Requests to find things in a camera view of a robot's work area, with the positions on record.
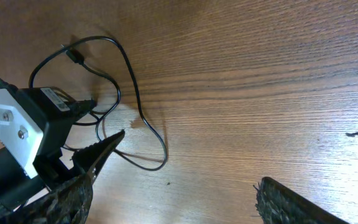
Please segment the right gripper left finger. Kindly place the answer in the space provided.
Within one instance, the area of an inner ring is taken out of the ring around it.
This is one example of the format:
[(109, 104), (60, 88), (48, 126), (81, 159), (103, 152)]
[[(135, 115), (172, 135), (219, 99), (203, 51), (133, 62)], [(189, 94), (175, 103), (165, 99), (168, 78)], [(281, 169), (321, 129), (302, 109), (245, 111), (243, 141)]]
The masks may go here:
[(93, 199), (93, 183), (124, 136), (122, 130), (76, 151), (71, 169), (59, 159), (36, 159), (36, 170), (50, 192), (14, 212), (0, 210), (0, 223), (85, 223)]

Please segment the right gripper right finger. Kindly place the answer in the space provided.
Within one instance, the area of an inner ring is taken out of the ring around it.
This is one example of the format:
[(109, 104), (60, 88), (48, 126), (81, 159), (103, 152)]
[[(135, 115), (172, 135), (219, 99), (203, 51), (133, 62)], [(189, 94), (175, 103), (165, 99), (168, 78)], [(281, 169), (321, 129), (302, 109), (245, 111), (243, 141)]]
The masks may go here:
[(254, 189), (264, 223), (347, 224), (271, 177), (263, 177)]

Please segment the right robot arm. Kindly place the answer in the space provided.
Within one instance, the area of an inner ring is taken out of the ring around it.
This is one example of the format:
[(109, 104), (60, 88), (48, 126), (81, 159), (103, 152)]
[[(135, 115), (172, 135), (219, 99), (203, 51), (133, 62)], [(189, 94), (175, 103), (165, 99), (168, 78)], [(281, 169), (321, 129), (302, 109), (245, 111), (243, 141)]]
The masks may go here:
[[(0, 149), (0, 223), (85, 223), (93, 182), (124, 136), (120, 131), (76, 151), (71, 169), (56, 157), (40, 157), (33, 179), (12, 153)], [(263, 177), (255, 189), (255, 207), (264, 223), (343, 223), (271, 177)]]

